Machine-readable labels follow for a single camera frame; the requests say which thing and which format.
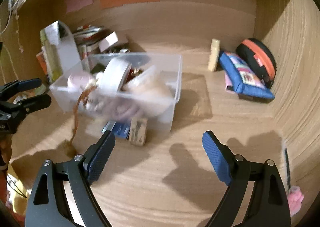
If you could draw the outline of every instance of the plastic bin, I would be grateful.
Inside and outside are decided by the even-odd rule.
[[[85,112],[90,116],[105,117],[106,121],[122,121],[130,122],[129,118],[119,116],[117,109],[130,109],[130,105],[141,106],[166,106],[168,107],[162,114],[156,117],[148,118],[148,130],[158,130],[162,132],[169,132],[172,126],[174,108],[176,103],[180,99],[181,93],[181,77],[182,77],[182,56],[181,55],[166,55],[166,54],[150,54],[150,53],[127,53],[127,54],[100,54],[90,55],[73,68],[63,74],[58,80],[56,80],[51,86],[50,90],[57,100],[59,106],[64,112],[71,111],[79,98],[81,92],[68,88],[67,80],[69,76],[81,70],[90,72],[90,70],[98,63],[107,66],[113,57],[119,57],[130,63],[132,67],[147,68],[155,65],[157,71],[160,73],[161,80],[166,84],[172,93],[172,98],[144,98],[143,95],[134,95],[126,92],[117,92],[109,94],[101,94],[99,90],[93,92],[93,97],[104,100],[105,106],[102,111],[94,112],[88,111],[79,106],[81,112]]]

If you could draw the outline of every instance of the brown cord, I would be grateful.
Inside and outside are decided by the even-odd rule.
[[[64,142],[64,148],[65,148],[65,153],[69,156],[69,157],[74,157],[76,155],[76,149],[73,147],[72,142],[76,136],[76,132],[78,130],[78,125],[79,125],[79,118],[78,118],[78,109],[79,109],[79,105],[81,103],[81,101],[83,101],[83,107],[85,108],[85,106],[87,105],[87,102],[89,100],[89,94],[94,91],[97,87],[95,85],[90,86],[89,88],[85,89],[82,94],[80,95],[80,97],[77,100],[77,103],[75,104],[74,108],[73,108],[73,115],[75,117],[75,124],[74,124],[74,128],[72,130],[72,138],[68,141],[65,140]]]

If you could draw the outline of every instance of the silver screw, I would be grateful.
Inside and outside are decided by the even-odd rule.
[[[244,157],[241,155],[235,155],[235,159],[236,159],[236,161],[243,161]]]
[[[82,155],[76,155],[75,156],[75,161],[81,161],[83,159]]]
[[[268,160],[267,160],[267,164],[268,164],[269,166],[274,166],[274,165],[275,165],[275,163],[274,163],[271,159],[268,159]]]
[[[44,166],[48,166],[48,165],[50,165],[50,164],[51,164],[51,160],[50,160],[50,159],[47,159],[47,160],[43,163]]]

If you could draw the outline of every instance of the roll of tape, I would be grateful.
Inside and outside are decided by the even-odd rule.
[[[99,78],[98,88],[102,94],[115,93],[126,81],[131,64],[123,59],[114,57]]]
[[[73,90],[83,90],[91,79],[93,79],[93,76],[89,72],[75,72],[68,78],[68,88]]]

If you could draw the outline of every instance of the clear plastic container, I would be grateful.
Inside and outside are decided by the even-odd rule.
[[[182,56],[151,54],[151,53],[114,53],[90,55],[73,68],[64,73],[51,86],[50,90],[57,100],[59,106],[64,112],[71,111],[79,98],[81,92],[72,88],[68,88],[67,81],[71,74],[85,70],[90,72],[98,63],[107,66],[113,57],[118,57],[132,63],[132,67],[148,69],[155,66],[159,78],[169,88],[172,98],[161,98],[155,96],[150,98],[148,95],[131,94],[128,92],[118,91],[117,93],[101,94],[99,89],[91,93],[90,99],[96,103],[103,103],[103,108],[97,111],[84,109],[83,106],[79,110],[93,117],[102,116],[106,120],[114,120],[120,122],[130,122],[132,116],[147,117],[148,129],[158,130],[163,133],[169,132],[172,126],[174,108],[180,99],[181,93],[181,77],[182,77]],[[160,110],[165,107],[165,111],[157,116],[148,117],[144,113],[144,108],[155,107]]]

